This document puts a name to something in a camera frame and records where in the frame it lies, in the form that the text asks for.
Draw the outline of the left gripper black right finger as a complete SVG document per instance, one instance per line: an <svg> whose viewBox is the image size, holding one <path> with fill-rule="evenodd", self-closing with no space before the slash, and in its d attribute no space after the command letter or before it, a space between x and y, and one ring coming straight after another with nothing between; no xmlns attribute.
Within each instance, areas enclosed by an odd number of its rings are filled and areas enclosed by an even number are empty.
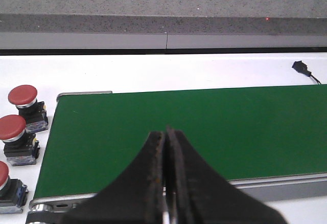
<svg viewBox="0 0 327 224"><path fill-rule="evenodd" d="M181 130L167 127L165 174L177 223L286 223L275 209L218 174Z"/></svg>

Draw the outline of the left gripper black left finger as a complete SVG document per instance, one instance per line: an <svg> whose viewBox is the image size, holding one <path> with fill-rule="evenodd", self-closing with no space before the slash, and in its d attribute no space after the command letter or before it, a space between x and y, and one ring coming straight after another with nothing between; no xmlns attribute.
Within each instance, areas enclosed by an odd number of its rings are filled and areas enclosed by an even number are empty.
<svg viewBox="0 0 327 224"><path fill-rule="evenodd" d="M164 133L149 133L128 167L60 223L162 223L163 150Z"/></svg>

